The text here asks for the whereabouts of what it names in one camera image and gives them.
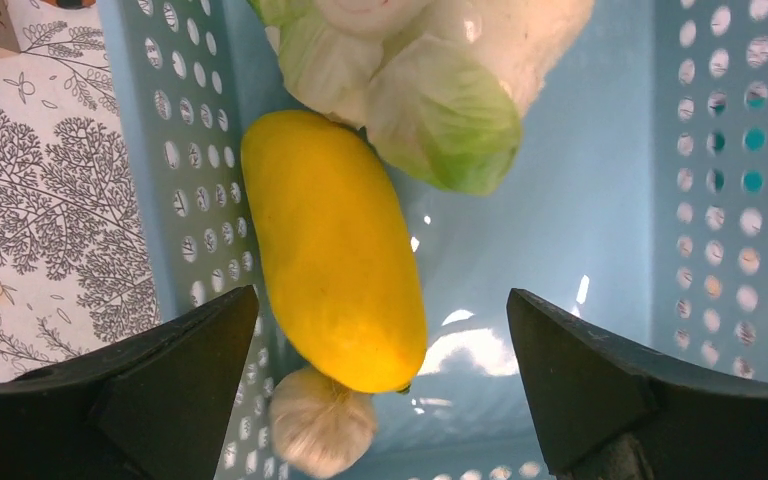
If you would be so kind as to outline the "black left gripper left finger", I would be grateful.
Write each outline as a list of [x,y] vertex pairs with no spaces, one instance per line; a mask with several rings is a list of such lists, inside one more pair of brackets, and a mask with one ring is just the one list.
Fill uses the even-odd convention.
[[0,479],[210,479],[258,316],[252,286],[0,382]]

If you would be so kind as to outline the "toy garlic bulb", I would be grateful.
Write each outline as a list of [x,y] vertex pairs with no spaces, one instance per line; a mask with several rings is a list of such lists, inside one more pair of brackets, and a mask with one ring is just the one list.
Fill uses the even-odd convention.
[[307,366],[284,377],[268,409],[272,450],[295,469],[329,479],[354,465],[378,432],[371,394]]

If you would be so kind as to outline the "toy cauliflower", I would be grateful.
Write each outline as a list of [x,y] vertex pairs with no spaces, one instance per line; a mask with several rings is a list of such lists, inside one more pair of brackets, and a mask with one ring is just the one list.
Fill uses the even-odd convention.
[[592,0],[255,1],[285,89],[438,189],[488,195]]

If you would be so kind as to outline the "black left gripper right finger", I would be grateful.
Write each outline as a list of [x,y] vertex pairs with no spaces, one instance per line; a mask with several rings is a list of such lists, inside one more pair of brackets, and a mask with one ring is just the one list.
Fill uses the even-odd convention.
[[514,289],[507,318],[559,479],[768,479],[768,383],[660,353]]

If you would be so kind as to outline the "blue perforated plastic basket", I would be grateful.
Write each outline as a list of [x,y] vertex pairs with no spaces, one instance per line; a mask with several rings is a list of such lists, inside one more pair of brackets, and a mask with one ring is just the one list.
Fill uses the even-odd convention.
[[[104,1],[161,316],[263,286],[239,146],[295,106],[243,1]],[[669,406],[637,455],[659,479],[768,479],[768,1],[600,1],[524,122],[491,196],[399,171],[429,349],[349,479],[550,479],[611,407],[614,380],[541,400],[569,353],[545,323],[510,323],[523,288],[655,350],[695,386],[756,396]]]

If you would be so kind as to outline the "yellow toy mango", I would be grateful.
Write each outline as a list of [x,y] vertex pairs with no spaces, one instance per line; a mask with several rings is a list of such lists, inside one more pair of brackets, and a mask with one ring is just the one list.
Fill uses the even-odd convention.
[[318,114],[263,115],[241,143],[273,315],[311,365],[363,393],[410,387],[427,352],[417,262],[383,165]]

